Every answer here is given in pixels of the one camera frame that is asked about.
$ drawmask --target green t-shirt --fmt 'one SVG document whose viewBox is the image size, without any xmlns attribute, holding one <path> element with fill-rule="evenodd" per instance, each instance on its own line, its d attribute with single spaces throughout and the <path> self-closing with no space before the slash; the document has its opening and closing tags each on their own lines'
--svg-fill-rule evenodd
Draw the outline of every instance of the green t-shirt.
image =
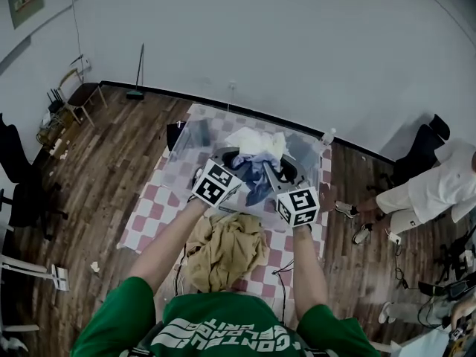
<svg viewBox="0 0 476 357">
<path fill-rule="evenodd" d="M 131 277 L 108 295 L 71 355 L 291 357 L 312 356 L 312 350 L 339 357 L 380 356 L 356 319 L 337 320 L 327 306 L 311 308 L 292 332 L 264 301 L 232 292 L 176 297 L 165 308 L 163 326 L 157 327 L 151 288 Z"/>
</svg>

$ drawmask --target broom handle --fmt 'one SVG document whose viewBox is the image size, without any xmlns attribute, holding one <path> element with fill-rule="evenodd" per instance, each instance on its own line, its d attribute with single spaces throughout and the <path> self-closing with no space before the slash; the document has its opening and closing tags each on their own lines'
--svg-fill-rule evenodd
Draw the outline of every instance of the broom handle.
<svg viewBox="0 0 476 357">
<path fill-rule="evenodd" d="M 142 55 L 144 54 L 144 44 L 141 46 L 141 58 L 139 58 L 139 68 L 137 69 L 137 79 L 135 80 L 135 89 L 139 86 L 139 74 L 141 73 Z"/>
</svg>

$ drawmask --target black baseboard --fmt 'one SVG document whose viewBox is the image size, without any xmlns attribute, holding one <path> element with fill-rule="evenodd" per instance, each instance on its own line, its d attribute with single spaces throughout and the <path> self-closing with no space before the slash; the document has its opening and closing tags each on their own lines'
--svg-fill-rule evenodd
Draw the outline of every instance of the black baseboard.
<svg viewBox="0 0 476 357">
<path fill-rule="evenodd" d="M 135 85 L 132 85 L 130 83 L 122 83 L 122 82 L 113 82 L 111 80 L 104 80 L 100 83 L 101 85 L 107 85 L 107 86 L 114 86 L 114 87 L 123 87 L 125 89 L 135 89 Z M 235 112 L 237 114 L 253 117 L 253 118 L 258 118 L 261 120 L 265 120 L 270 123 L 278 124 L 283 127 L 287 127 L 290 129 L 294 129 L 295 131 L 303 132 L 307 135 L 315 136 L 316 138 L 319 138 L 323 135 L 322 131 L 318 131 L 316 129 L 309 128 L 307 126 L 303 126 L 302 124 L 297 124 L 293 123 L 289 120 L 286 119 L 281 119 L 281 118 L 276 118 L 275 116 L 268 115 L 268 114 L 263 114 L 262 112 L 257 112 L 252 109 L 247 109 L 245 107 L 240 107 L 236 106 L 234 104 L 228 104 L 224 102 L 219 102 L 218 100 L 212 100 L 212 99 L 207 99 L 203 97 L 196 97 L 193 95 L 188 95 L 188 94 L 182 94 L 180 92 L 175 92 L 175 91 L 169 91 L 169 90 L 163 90 L 163 89 L 156 89 L 154 87 L 146 87 L 146 86 L 141 86 L 139 88 L 140 91 L 144 92 L 153 92 L 155 94 L 161 94 L 161 95 L 167 95 L 170 97 L 176 97 L 176 98 L 181 98 L 185 100 L 192 100 L 193 102 L 205 104 L 207 106 L 212 106 L 216 107 L 218 109 L 229 109 L 230 112 Z M 369 151 L 368 149 L 362 148 L 356 144 L 350 143 L 349 141 L 345 141 L 340 138 L 335 138 L 334 142 L 349 147 L 351 149 L 354 149 L 356 151 L 362 152 L 365 155 L 368 155 L 373 158 L 377 158 L 381 161 L 384 161 L 386 163 L 395 164 L 395 161 L 390 160 L 389 158 L 386 158 L 385 156 L 379 155 L 378 153 Z"/>
</svg>

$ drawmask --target beige shorts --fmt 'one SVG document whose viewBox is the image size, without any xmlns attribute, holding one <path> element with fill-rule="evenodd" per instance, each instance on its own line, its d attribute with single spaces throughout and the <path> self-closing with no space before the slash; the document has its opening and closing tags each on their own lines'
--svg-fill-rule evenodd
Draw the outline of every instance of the beige shorts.
<svg viewBox="0 0 476 357">
<path fill-rule="evenodd" d="M 376 201 L 385 214 L 392 213 L 390 219 L 390 231 L 392 233 L 399 234 L 422 224 L 411 204 L 408 195 L 408 183 L 379 194 Z"/>
</svg>

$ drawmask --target sneaker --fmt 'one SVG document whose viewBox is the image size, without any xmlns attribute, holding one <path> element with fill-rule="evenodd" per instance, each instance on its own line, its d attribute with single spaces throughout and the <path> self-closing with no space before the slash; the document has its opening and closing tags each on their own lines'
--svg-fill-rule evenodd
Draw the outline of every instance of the sneaker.
<svg viewBox="0 0 476 357">
<path fill-rule="evenodd" d="M 352 241 L 356 245 L 360 245 L 370 234 L 370 223 L 364 223 L 357 233 L 354 234 Z"/>
<path fill-rule="evenodd" d="M 388 307 L 391 306 L 391 305 L 392 305 L 392 303 L 390 301 L 388 301 L 382 307 L 382 310 L 380 311 L 380 315 L 379 315 L 379 323 L 380 324 L 385 324 L 386 321 L 388 321 L 389 324 L 392 324 L 396 320 L 395 318 L 391 318 L 388 315 Z"/>
<path fill-rule="evenodd" d="M 346 204 L 345 202 L 342 202 L 342 201 L 335 202 L 335 211 L 338 211 L 339 213 L 343 213 L 349 218 L 354 218 L 357 214 L 351 214 L 350 213 L 351 210 L 352 210 L 352 205 Z"/>
</svg>

